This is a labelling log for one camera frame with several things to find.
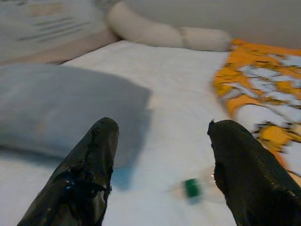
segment bedding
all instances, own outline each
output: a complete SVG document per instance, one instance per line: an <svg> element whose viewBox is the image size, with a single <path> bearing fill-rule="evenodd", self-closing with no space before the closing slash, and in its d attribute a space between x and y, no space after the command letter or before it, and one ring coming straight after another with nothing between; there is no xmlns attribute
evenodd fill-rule
<svg viewBox="0 0 301 226"><path fill-rule="evenodd" d="M113 172L104 226L235 225L225 203L191 203L170 192L214 165L208 123L228 114L210 84L227 57L120 41L64 64L114 74L152 91L144 143L131 164ZM58 163L0 151L0 225L17 224Z"/></svg>
<svg viewBox="0 0 301 226"><path fill-rule="evenodd" d="M301 185L301 50L235 40L213 86L230 116Z"/></svg>

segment gray fabric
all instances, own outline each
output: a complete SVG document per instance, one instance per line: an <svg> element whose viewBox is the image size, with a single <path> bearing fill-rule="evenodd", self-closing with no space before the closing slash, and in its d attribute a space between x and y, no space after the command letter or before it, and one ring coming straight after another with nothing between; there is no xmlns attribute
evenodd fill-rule
<svg viewBox="0 0 301 226"><path fill-rule="evenodd" d="M65 157L100 118L120 128L115 165L137 144L150 92L114 75L67 66L0 67L0 145Z"/></svg>

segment green bottle cap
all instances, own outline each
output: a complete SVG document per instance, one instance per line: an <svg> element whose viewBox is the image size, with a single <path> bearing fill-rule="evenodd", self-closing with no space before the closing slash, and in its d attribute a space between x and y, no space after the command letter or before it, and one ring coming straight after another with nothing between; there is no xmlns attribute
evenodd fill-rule
<svg viewBox="0 0 301 226"><path fill-rule="evenodd" d="M199 196L200 189L196 179L184 181L185 192L189 198Z"/></svg>

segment mattress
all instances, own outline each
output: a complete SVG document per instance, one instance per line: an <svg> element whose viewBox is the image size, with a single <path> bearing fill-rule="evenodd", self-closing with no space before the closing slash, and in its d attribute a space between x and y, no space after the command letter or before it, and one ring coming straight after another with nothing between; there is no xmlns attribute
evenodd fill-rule
<svg viewBox="0 0 301 226"><path fill-rule="evenodd" d="M183 180L214 165L208 123L228 115L211 82L227 57L120 41L65 63L112 73L153 92L143 145L127 167L114 170L103 225L235 225L224 202L190 202L173 192ZM0 151L0 225L18 223L58 163L36 154Z"/></svg>

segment white wall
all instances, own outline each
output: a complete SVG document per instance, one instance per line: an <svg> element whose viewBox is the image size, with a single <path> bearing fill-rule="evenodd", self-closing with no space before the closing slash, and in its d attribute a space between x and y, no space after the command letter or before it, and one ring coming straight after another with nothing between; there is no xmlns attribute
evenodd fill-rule
<svg viewBox="0 0 301 226"><path fill-rule="evenodd" d="M126 0L174 26L224 29L234 38L301 48L301 0Z"/></svg>

